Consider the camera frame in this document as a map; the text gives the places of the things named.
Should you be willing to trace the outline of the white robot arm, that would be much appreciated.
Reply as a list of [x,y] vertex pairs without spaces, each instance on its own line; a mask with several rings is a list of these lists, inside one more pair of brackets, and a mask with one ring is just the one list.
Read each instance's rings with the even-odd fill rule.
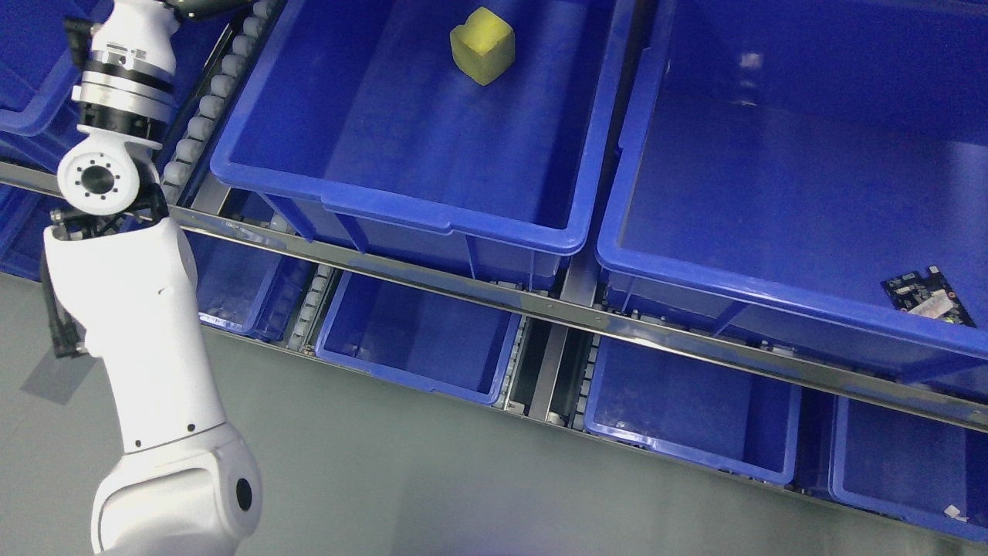
[[186,233],[153,151],[174,108],[172,36],[238,1],[116,1],[103,22],[67,18],[84,138],[56,172],[69,212],[43,233],[43,285],[59,356],[103,362],[123,454],[96,489],[103,555],[233,555],[256,531],[262,481],[227,419],[205,349]]

